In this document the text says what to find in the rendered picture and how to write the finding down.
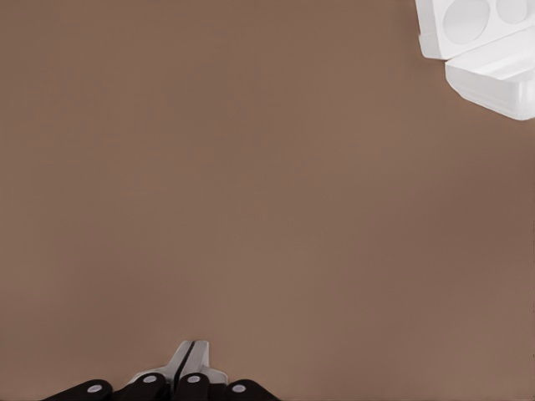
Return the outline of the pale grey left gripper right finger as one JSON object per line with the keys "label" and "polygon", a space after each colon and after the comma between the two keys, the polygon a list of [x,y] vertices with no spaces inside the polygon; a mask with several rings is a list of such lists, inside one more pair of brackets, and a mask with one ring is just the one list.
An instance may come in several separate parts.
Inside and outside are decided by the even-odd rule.
{"label": "pale grey left gripper right finger", "polygon": [[174,377],[174,401],[225,401],[227,375],[210,366],[209,342],[187,344]]}

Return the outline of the white egg box lid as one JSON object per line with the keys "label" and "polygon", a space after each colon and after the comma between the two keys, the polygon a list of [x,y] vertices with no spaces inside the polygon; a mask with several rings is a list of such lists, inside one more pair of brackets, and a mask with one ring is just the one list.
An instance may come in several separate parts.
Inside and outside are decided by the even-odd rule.
{"label": "white egg box lid", "polygon": [[455,56],[445,70],[463,99],[511,119],[535,119],[534,29]]}

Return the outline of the white egg box base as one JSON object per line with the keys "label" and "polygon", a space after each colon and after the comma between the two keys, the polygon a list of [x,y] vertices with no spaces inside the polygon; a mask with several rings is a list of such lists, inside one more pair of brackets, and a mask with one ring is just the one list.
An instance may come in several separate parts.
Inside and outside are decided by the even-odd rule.
{"label": "white egg box base", "polygon": [[426,58],[448,60],[535,25],[535,0],[415,0]]}

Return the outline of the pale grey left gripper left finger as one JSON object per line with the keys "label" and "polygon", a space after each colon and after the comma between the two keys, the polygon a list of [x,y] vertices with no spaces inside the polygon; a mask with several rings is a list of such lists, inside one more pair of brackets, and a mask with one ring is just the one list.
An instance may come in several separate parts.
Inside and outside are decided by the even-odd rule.
{"label": "pale grey left gripper left finger", "polygon": [[113,401],[170,401],[194,345],[194,341],[184,341],[166,365],[136,373],[122,389],[114,391]]}

